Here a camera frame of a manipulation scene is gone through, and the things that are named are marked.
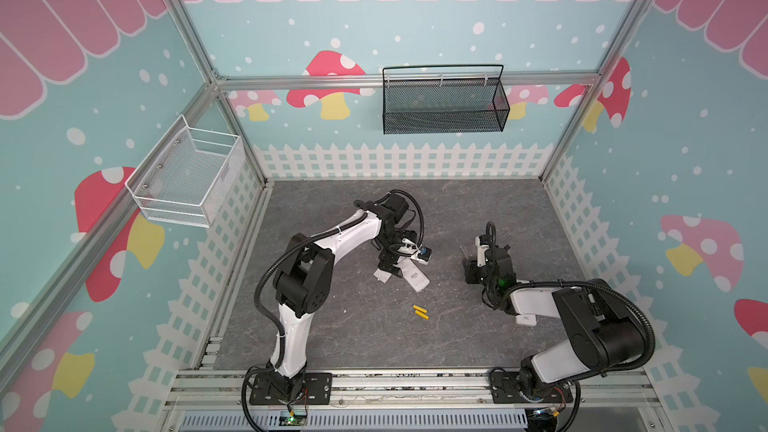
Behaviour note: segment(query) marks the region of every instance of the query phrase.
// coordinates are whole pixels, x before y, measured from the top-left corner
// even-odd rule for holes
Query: wire mesh basket
[[[209,227],[244,163],[239,136],[179,116],[125,186],[149,220]]]
[[[417,68],[436,72],[412,73]],[[503,131],[503,71],[500,64],[384,67],[384,133]]]

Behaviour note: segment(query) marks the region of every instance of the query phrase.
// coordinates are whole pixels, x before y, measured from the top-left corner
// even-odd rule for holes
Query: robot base
[[[248,399],[249,404],[285,405],[285,401],[279,399],[280,397],[283,397],[284,393],[278,391],[274,385],[272,374],[276,374],[276,372],[259,374],[256,376],[254,388],[251,390],[250,398]],[[301,397],[301,390],[306,388],[307,405],[328,405],[331,400],[332,381],[333,374],[304,374],[302,383],[299,384],[301,388],[297,388],[298,390],[296,391],[295,396]],[[304,398],[298,399],[296,404],[301,404],[302,402],[304,402]]]
[[[532,400],[526,400],[522,394],[521,382],[517,379],[518,372],[502,372],[501,370],[495,370],[491,372],[491,395],[493,396],[494,404],[529,404]],[[565,398],[565,403],[573,402],[573,396],[571,395],[571,389],[565,386],[560,387]],[[549,394],[549,399],[544,399],[543,402],[559,402],[561,400],[560,394],[552,388]]]

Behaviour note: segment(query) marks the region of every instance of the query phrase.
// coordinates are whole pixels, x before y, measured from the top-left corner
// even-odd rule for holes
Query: black wire basket
[[[440,72],[408,73],[425,68]],[[503,71],[498,64],[384,67],[384,133],[503,131],[509,115]]]

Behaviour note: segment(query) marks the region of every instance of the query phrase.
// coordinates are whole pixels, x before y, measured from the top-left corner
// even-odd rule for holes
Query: metal vent grill
[[[279,426],[282,410],[260,414],[256,424],[270,430],[509,430],[528,426],[524,409],[310,410],[304,427]],[[187,411],[179,432],[252,430],[240,410]]]

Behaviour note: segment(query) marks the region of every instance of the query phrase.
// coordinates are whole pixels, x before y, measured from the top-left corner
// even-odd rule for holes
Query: painted mushroom
[[[525,117],[525,106],[529,103],[543,105],[549,102],[549,90],[546,86],[511,86],[507,87],[509,101],[508,120]]]
[[[37,432],[48,415],[53,390],[80,394],[96,364],[92,353],[67,352],[93,320],[91,312],[67,312],[56,321],[32,360],[2,398],[5,432]]]
[[[74,191],[79,232],[72,235],[73,242],[79,241],[91,230],[132,171],[130,167],[106,168],[80,182]],[[163,226],[150,223],[137,209],[86,279],[85,287],[91,300],[105,301],[118,290],[127,252],[132,252],[143,268],[149,268],[160,253],[164,240]]]
[[[304,76],[361,76],[365,71],[351,58],[332,50],[319,52],[302,73]],[[373,89],[318,89],[292,90],[287,101],[294,107],[311,106],[318,100],[322,103],[320,116],[325,120],[342,120],[350,116],[350,108],[344,101],[345,93],[371,96]]]
[[[743,298],[734,305],[736,321],[758,344],[768,348],[768,304]]]
[[[266,113],[263,104],[270,104],[272,106],[282,104],[274,90],[241,90],[239,92],[233,90],[229,93],[228,97],[237,115],[245,117],[245,111],[247,110],[248,118],[252,122],[262,122],[270,118],[270,114]]]
[[[705,263],[715,284],[730,291],[741,278],[744,269],[744,248],[739,233],[728,222],[710,218],[663,216],[659,234],[681,242],[667,250],[667,258],[682,275],[689,277],[694,269]]]
[[[570,107],[576,105],[584,94],[586,86],[575,84],[564,90],[560,95],[554,98],[554,104],[557,107]],[[616,69],[603,90],[598,95],[598,99],[592,104],[587,112],[582,127],[588,132],[594,133],[598,129],[598,118],[600,113],[605,110],[608,113],[610,124],[613,127],[619,127],[627,116],[629,99],[632,93],[632,74],[629,62],[623,57],[616,65]]]

